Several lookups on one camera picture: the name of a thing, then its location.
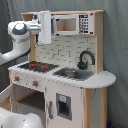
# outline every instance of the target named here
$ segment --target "faucet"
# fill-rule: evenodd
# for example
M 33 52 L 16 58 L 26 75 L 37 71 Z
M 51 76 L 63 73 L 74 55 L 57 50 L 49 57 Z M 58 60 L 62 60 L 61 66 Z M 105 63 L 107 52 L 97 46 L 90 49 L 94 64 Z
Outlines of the faucet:
M 82 62 L 82 57 L 83 57 L 84 54 L 90 55 L 90 57 L 92 59 L 92 65 L 95 65 L 95 58 L 94 58 L 93 54 L 90 51 L 87 51 L 87 50 L 86 51 L 83 51 L 80 54 L 80 62 L 77 64 L 77 67 L 79 69 L 81 69 L 81 70 L 87 69 L 87 66 L 88 66 L 88 63 L 87 62 L 86 63 L 83 63 Z

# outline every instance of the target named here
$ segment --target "control knob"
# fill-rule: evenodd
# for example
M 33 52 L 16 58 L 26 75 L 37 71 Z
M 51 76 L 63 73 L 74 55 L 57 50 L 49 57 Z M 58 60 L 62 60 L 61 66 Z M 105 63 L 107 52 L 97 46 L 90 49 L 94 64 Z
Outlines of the control knob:
M 20 80 L 20 77 L 19 76 L 15 76 L 14 77 L 14 81 L 19 81 Z
M 37 81 L 33 81 L 33 86 L 38 87 L 38 82 Z

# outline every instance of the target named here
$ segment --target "countertop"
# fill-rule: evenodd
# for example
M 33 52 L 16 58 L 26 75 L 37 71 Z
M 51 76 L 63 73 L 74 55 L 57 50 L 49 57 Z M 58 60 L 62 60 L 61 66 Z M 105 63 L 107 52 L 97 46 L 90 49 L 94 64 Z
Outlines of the countertop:
M 43 73 L 31 71 L 31 70 L 25 70 L 25 69 L 18 67 L 25 63 L 28 63 L 28 61 L 18 64 L 18 65 L 15 65 L 15 66 L 12 66 L 12 67 L 9 67 L 9 70 L 25 72 L 25 73 L 29 73 L 29 74 L 35 74 L 38 76 L 42 76 L 45 79 L 50 79 L 50 80 L 59 81 L 59 82 L 65 82 L 65 84 L 70 84 L 73 86 L 90 88 L 90 89 L 107 87 L 107 86 L 114 84 L 116 81 L 115 75 L 108 71 L 102 71 L 99 74 L 94 74 L 84 81 L 77 81 L 77 80 L 58 77 L 58 76 L 53 75 L 54 72 L 56 72 L 62 68 L 65 68 L 66 66 L 59 66 L 59 67 L 43 74 Z

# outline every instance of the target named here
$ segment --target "microwave door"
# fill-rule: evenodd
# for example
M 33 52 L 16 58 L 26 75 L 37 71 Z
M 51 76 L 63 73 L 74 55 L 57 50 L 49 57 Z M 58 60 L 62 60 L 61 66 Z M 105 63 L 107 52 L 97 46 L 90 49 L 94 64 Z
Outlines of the microwave door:
M 79 34 L 79 15 L 56 15 L 52 18 L 54 35 Z

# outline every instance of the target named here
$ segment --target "sink basin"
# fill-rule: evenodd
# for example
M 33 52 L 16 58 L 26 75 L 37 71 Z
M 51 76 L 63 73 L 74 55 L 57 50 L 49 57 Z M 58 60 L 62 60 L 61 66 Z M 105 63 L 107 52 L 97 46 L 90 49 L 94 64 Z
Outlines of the sink basin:
M 78 73 L 78 75 L 75 78 L 70 78 L 70 77 L 65 77 L 65 76 L 61 76 L 62 72 L 66 72 L 66 71 L 75 71 Z M 74 79 L 74 80 L 79 80 L 79 81 L 83 81 L 88 79 L 89 77 L 91 77 L 92 75 L 94 75 L 93 72 L 91 71 L 86 71 L 86 70 L 80 70 L 80 69 L 75 69 L 75 68 L 62 68 L 56 72 L 53 73 L 53 75 L 56 75 L 58 77 L 63 77 L 63 78 L 67 78 L 67 79 Z

